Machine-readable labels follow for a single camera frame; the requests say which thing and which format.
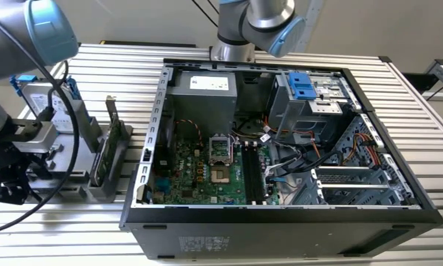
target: metal rail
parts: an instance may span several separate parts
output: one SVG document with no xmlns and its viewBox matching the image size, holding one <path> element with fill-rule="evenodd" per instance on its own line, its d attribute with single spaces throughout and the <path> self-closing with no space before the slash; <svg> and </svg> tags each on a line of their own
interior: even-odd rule
<svg viewBox="0 0 443 266">
<path fill-rule="evenodd" d="M 22 224 L 0 233 L 0 262 L 82 264 L 92 262 L 142 265 L 148 261 L 131 233 L 119 230 L 120 212 L 130 175 L 142 157 L 146 132 L 164 58 L 208 59 L 209 51 L 197 48 L 135 47 L 83 44 L 71 61 L 70 74 L 79 82 L 90 114 L 110 123 L 106 98 L 118 99 L 118 109 L 135 127 L 131 148 L 112 204 L 50 204 Z M 443 215 L 443 121 L 405 80 L 392 63 L 378 57 L 300 54 L 275 58 L 257 53 L 257 62 L 303 66 L 351 68 L 377 109 L 393 140 Z M 55 68 L 55 76 L 62 69 Z M 31 206 L 0 204 L 0 224 L 16 218 Z M 247 265 L 443 265 L 443 226 L 412 239 L 374 258 L 331 260 L 209 260 L 165 264 Z"/>
</svg>

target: blue drive bay latch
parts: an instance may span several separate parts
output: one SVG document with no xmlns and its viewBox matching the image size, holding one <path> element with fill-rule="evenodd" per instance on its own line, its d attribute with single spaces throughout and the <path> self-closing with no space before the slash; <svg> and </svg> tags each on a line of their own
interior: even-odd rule
<svg viewBox="0 0 443 266">
<path fill-rule="evenodd" d="M 315 100 L 317 98 L 317 92 L 307 73 L 289 73 L 289 85 L 297 100 Z"/>
</svg>

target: white label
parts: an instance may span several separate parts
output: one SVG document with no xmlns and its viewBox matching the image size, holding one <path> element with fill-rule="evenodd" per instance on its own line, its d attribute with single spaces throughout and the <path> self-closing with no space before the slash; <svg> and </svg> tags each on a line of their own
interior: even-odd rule
<svg viewBox="0 0 443 266">
<path fill-rule="evenodd" d="M 231 237 L 179 237 L 183 252 L 220 252 L 227 251 Z"/>
<path fill-rule="evenodd" d="M 272 138 L 272 136 L 269 134 L 264 134 L 261 137 L 261 141 L 267 142 L 271 138 Z"/>
<path fill-rule="evenodd" d="M 328 89 L 321 89 L 321 88 L 317 88 L 317 93 L 319 94 L 329 94 L 329 91 L 328 91 Z"/>
<path fill-rule="evenodd" d="M 268 133 L 269 131 L 272 131 L 272 128 L 269 126 L 265 126 L 264 131 Z"/>
<path fill-rule="evenodd" d="M 46 94 L 31 94 L 31 100 L 34 101 L 38 112 L 42 112 L 48 106 L 48 96 Z M 63 100 L 58 96 L 52 96 L 52 106 L 55 107 L 55 116 L 52 123 L 59 132 L 72 132 L 71 116 L 66 113 L 67 108 Z"/>
<path fill-rule="evenodd" d="M 191 78 L 193 90 L 228 90 L 228 77 L 225 76 L 193 76 Z"/>
</svg>

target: open computer tower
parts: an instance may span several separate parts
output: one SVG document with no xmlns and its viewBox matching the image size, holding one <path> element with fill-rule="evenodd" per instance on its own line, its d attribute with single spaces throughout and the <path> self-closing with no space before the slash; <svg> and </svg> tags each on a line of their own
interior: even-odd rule
<svg viewBox="0 0 443 266">
<path fill-rule="evenodd" d="M 441 224 L 348 69 L 165 59 L 120 224 L 151 259 L 371 257 Z"/>
</svg>

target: ram slot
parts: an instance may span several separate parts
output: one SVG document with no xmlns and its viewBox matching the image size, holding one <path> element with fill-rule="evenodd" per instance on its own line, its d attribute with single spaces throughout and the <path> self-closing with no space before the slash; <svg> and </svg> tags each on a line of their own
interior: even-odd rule
<svg viewBox="0 0 443 266">
<path fill-rule="evenodd" d="M 261 164 L 257 147 L 244 146 L 241 150 L 244 160 L 247 203 L 263 204 L 264 183 L 261 180 Z"/>
</svg>

